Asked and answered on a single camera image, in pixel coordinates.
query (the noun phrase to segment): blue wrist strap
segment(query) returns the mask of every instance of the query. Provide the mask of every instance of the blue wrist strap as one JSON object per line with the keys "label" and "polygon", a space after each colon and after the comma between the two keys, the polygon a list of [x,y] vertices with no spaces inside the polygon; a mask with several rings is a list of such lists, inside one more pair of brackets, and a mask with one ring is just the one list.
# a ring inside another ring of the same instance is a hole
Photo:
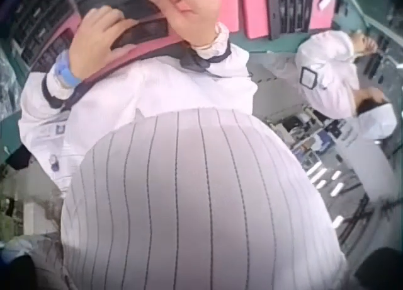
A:
{"label": "blue wrist strap", "polygon": [[76,78],[70,70],[69,51],[63,51],[56,59],[55,75],[68,87],[75,88],[82,81]]}

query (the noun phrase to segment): button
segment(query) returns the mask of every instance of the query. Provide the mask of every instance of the button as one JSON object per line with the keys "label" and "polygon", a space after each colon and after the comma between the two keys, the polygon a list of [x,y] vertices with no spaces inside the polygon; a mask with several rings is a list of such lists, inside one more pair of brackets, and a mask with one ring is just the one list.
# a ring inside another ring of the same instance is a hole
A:
{"label": "button", "polygon": [[53,172],[58,172],[60,170],[59,166],[59,160],[57,157],[52,154],[49,158],[49,163],[50,163],[50,168],[52,169]]}

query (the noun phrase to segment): name tag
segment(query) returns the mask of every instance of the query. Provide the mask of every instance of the name tag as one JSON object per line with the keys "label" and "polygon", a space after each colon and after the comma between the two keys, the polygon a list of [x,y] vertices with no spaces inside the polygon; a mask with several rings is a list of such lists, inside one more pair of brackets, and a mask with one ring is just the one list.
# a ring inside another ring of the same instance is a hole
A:
{"label": "name tag", "polygon": [[303,67],[301,70],[300,84],[310,90],[317,86],[317,72]]}

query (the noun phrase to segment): pink device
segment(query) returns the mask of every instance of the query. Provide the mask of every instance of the pink device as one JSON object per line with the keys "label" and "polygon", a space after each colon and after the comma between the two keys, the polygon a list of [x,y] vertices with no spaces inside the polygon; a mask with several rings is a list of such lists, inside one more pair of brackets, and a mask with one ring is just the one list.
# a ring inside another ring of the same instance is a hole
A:
{"label": "pink device", "polygon": [[313,0],[312,17],[309,23],[310,30],[320,30],[323,28],[330,28],[332,26],[336,0],[331,0],[323,11],[319,9],[320,1],[321,0]]}
{"label": "pink device", "polygon": [[[158,19],[160,17],[161,17],[161,14],[157,14],[151,18],[146,18],[141,21],[154,20],[154,19]],[[221,7],[219,20],[228,27],[230,32],[238,31],[239,30],[239,0],[222,1],[222,7]],[[53,43],[53,41],[67,29],[70,29],[73,33],[76,33],[80,22],[81,22],[81,16],[79,15],[79,13],[74,13],[72,16],[70,16],[69,19],[66,20],[63,23],[63,25],[61,25],[58,28],[58,30],[55,32],[55,34],[52,36],[52,38],[48,41],[48,43],[43,48],[43,50],[41,51],[41,54],[38,57],[40,57],[45,52],[45,50],[49,47],[49,45],[51,45]],[[180,41],[181,41],[181,38],[171,28],[169,28],[169,35],[167,37],[159,38],[159,39],[155,39],[155,40],[151,40],[148,42],[138,44],[138,46],[135,49],[133,49],[132,51],[130,51],[127,55],[112,62],[111,64],[109,64],[108,66],[103,68],[101,71],[97,72],[90,79],[88,79],[88,81],[99,78],[103,74],[107,73],[108,71],[111,71],[112,69],[115,69],[119,66],[123,66],[126,62],[132,61],[133,59],[140,57],[141,55],[152,52],[153,50],[161,49],[168,45],[175,44]]]}
{"label": "pink device", "polygon": [[[267,37],[270,34],[267,0],[243,0],[246,36],[249,39]],[[330,28],[336,0],[332,0],[323,11],[319,10],[319,1],[313,1],[309,29]]]}

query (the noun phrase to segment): ceiling light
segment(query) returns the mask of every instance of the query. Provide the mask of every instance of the ceiling light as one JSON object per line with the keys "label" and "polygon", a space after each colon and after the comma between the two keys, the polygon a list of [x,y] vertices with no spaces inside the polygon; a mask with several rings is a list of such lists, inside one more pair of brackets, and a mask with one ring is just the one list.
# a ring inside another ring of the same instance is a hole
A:
{"label": "ceiling light", "polygon": [[340,177],[340,175],[341,175],[341,171],[340,171],[340,170],[336,171],[336,172],[333,173],[333,175],[332,175],[332,180],[337,179],[338,177]]}
{"label": "ceiling light", "polygon": [[318,179],[320,179],[320,178],[325,174],[326,171],[327,171],[327,168],[322,168],[317,174],[315,174],[315,175],[310,179],[310,182],[313,184],[313,183],[315,183],[316,181],[318,181]]}
{"label": "ceiling light", "polygon": [[318,169],[320,167],[320,165],[322,164],[322,162],[317,162],[314,166],[312,166],[308,172],[307,172],[307,176],[309,177],[311,174],[313,174],[313,172],[315,172],[316,169]]}
{"label": "ceiling light", "polygon": [[333,223],[332,223],[332,227],[334,229],[337,229],[340,227],[341,223],[344,221],[344,218],[342,216],[337,216],[336,219],[334,219]]}
{"label": "ceiling light", "polygon": [[344,183],[338,183],[335,188],[333,189],[333,191],[330,193],[331,197],[335,197],[337,196],[337,194],[340,193],[340,190],[342,189],[342,187],[344,186]]}
{"label": "ceiling light", "polygon": [[327,182],[326,182],[325,180],[321,180],[321,181],[319,182],[319,184],[317,184],[316,189],[322,189],[323,186],[326,185],[326,183],[327,183]]}

